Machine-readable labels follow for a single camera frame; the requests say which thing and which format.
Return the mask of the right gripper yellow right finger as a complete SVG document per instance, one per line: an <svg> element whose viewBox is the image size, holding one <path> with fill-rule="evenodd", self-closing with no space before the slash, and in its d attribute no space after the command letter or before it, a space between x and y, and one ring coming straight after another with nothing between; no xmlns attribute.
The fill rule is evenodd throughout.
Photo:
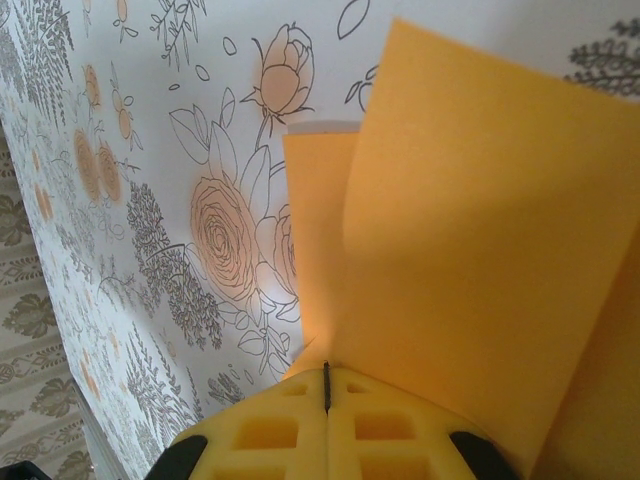
<svg viewBox="0 0 640 480"><path fill-rule="evenodd" d="M475 424L346 368L326 367L330 479L516 479Z"/></svg>

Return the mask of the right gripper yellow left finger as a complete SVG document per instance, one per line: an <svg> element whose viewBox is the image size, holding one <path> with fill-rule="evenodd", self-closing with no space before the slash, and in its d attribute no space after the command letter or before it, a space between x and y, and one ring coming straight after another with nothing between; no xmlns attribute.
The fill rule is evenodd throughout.
<svg viewBox="0 0 640 480"><path fill-rule="evenodd" d="M151 479L326 479L325 373L307 370L180 433Z"/></svg>

